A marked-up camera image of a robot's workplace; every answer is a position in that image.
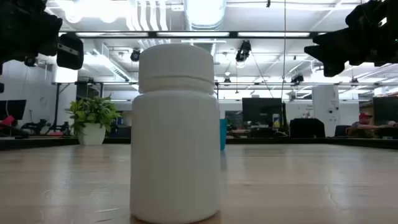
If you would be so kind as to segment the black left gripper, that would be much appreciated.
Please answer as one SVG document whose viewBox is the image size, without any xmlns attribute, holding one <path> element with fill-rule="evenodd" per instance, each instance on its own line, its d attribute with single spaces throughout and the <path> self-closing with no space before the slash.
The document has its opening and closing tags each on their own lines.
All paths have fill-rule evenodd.
<svg viewBox="0 0 398 224">
<path fill-rule="evenodd" d="M 47 0 L 0 0 L 0 70 L 17 60 L 33 67 L 42 54 L 56 56 L 59 67 L 83 66 L 83 42 L 74 32 L 61 33 L 63 20 L 45 11 Z"/>
</svg>

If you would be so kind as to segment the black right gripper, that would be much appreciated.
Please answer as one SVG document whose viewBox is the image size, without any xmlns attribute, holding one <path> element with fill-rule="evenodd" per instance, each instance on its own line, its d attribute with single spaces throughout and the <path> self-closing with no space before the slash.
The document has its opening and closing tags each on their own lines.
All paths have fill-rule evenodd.
<svg viewBox="0 0 398 224">
<path fill-rule="evenodd" d="M 304 52 L 323 63 L 323 75 L 334 77 L 345 63 L 398 64 L 398 0 L 369 0 L 345 19 L 348 28 L 319 34 Z M 349 53 L 344 49 L 353 45 Z"/>
</svg>

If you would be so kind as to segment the teal plastic basket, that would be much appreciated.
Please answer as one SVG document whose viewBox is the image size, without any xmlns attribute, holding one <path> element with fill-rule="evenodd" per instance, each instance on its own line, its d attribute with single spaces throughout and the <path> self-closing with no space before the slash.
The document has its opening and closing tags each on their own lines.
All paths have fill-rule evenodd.
<svg viewBox="0 0 398 224">
<path fill-rule="evenodd" d="M 226 145 L 226 136 L 228 133 L 227 121 L 220 119 L 220 150 L 223 151 Z"/>
</svg>

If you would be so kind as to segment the white pill bottle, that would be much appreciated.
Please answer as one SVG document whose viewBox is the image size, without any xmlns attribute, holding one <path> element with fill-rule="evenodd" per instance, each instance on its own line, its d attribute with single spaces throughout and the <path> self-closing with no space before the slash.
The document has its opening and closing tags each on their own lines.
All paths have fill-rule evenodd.
<svg viewBox="0 0 398 224">
<path fill-rule="evenodd" d="M 132 102 L 130 210 L 191 223 L 220 207 L 220 110 L 212 55 L 187 44 L 144 50 Z"/>
</svg>

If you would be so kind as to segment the white pillar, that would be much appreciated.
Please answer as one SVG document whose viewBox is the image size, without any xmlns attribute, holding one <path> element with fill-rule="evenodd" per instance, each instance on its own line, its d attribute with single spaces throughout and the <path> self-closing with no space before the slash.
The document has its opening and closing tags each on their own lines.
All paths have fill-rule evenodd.
<svg viewBox="0 0 398 224">
<path fill-rule="evenodd" d="M 340 102 L 338 87 L 321 85 L 312 88 L 314 117 L 323 122 L 325 136 L 333 137 L 335 128 L 340 124 Z"/>
</svg>

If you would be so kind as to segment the person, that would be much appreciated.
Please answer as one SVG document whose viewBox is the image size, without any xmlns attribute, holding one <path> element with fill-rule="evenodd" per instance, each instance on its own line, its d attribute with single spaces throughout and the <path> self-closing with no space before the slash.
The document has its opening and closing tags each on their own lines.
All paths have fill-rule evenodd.
<svg viewBox="0 0 398 224">
<path fill-rule="evenodd" d="M 382 128 L 396 128 L 398 123 L 395 121 L 388 121 L 387 124 L 373 125 L 371 119 L 373 115 L 368 113 L 360 113 L 359 120 L 354 122 L 346 129 L 347 136 L 352 138 L 376 138 L 376 131 Z"/>
</svg>

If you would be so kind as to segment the black metal rack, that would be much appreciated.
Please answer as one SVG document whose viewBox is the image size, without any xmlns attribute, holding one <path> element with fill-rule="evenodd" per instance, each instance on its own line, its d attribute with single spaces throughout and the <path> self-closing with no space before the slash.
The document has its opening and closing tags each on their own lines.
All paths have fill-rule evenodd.
<svg viewBox="0 0 398 224">
<path fill-rule="evenodd" d="M 103 97 L 103 92 L 104 92 L 104 82 L 94 82 L 94 81 L 88 81 L 88 82 L 83 82 L 83 81 L 76 81 L 76 82 L 52 82 L 53 85 L 56 86 L 56 98 L 55 98 L 55 112 L 54 112 L 54 119 L 51 127 L 49 128 L 49 131 L 56 131 L 58 124 L 58 106 L 59 106 L 59 99 L 60 99 L 60 94 L 61 91 L 66 89 L 70 85 L 99 85 L 100 86 L 100 91 L 99 91 L 99 96 Z"/>
</svg>

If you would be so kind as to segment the black office chair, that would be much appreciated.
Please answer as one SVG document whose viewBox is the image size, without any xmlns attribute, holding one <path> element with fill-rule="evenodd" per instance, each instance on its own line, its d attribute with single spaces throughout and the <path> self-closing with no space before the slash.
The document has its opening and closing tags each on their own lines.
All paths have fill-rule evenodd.
<svg viewBox="0 0 398 224">
<path fill-rule="evenodd" d="M 295 118 L 289 124 L 291 138 L 324 138 L 325 125 L 316 118 Z"/>
</svg>

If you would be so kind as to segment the red object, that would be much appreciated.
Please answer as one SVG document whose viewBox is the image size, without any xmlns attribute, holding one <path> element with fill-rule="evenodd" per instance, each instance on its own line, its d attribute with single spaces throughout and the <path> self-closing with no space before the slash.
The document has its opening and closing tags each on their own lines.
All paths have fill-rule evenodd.
<svg viewBox="0 0 398 224">
<path fill-rule="evenodd" d="M 15 118 L 12 115 L 7 116 L 0 122 L 0 129 L 11 127 L 14 123 L 15 123 Z"/>
</svg>

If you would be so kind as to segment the green plant in white pot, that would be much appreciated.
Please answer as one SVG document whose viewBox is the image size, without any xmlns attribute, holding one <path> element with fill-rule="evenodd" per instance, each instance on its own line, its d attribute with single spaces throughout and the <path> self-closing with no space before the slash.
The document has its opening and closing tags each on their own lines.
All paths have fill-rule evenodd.
<svg viewBox="0 0 398 224">
<path fill-rule="evenodd" d="M 111 95 L 72 101 L 68 113 L 73 120 L 72 129 L 84 146 L 101 145 L 111 125 L 120 117 Z"/>
</svg>

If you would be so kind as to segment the black aluminium table frame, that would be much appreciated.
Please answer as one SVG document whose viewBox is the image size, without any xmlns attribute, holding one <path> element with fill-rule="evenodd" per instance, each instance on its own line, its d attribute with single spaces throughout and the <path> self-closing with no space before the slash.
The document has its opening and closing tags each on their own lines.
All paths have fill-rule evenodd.
<svg viewBox="0 0 398 224">
<path fill-rule="evenodd" d="M 398 139 L 350 139 L 350 138 L 316 138 L 316 139 L 227 139 L 226 144 L 330 144 L 341 146 L 374 147 L 398 150 Z M 0 151 L 30 149 L 38 147 L 78 145 L 74 138 L 38 138 L 6 139 L 0 138 Z"/>
</svg>

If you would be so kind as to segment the silver ventilation duct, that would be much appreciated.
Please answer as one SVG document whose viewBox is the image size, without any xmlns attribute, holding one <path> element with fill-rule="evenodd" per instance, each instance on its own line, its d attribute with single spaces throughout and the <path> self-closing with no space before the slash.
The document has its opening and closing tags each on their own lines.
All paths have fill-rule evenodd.
<svg viewBox="0 0 398 224">
<path fill-rule="evenodd" d="M 192 31 L 220 30 L 226 0 L 183 0 L 186 24 Z"/>
</svg>

